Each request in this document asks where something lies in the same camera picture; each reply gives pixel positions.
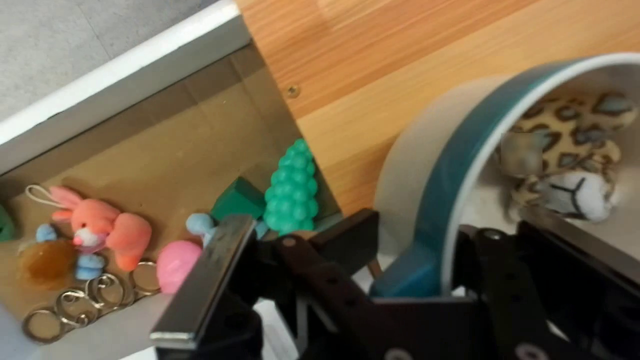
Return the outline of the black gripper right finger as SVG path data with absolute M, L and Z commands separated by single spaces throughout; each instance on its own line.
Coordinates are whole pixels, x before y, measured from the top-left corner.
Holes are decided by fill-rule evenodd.
M 607 360 L 640 360 L 640 263 L 569 223 L 521 221 L 512 235 L 458 231 L 453 283 L 502 266 L 499 292 L 538 309 L 574 346 Z

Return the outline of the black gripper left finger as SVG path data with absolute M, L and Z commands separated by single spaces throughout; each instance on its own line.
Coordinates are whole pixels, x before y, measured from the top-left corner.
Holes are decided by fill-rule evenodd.
M 297 360 L 360 360 L 350 310 L 368 297 L 351 274 L 377 253 L 377 215 L 363 208 L 312 239 L 259 243 L 243 219 L 226 221 L 149 333 L 158 360 L 266 360 L 257 300 L 284 318 Z

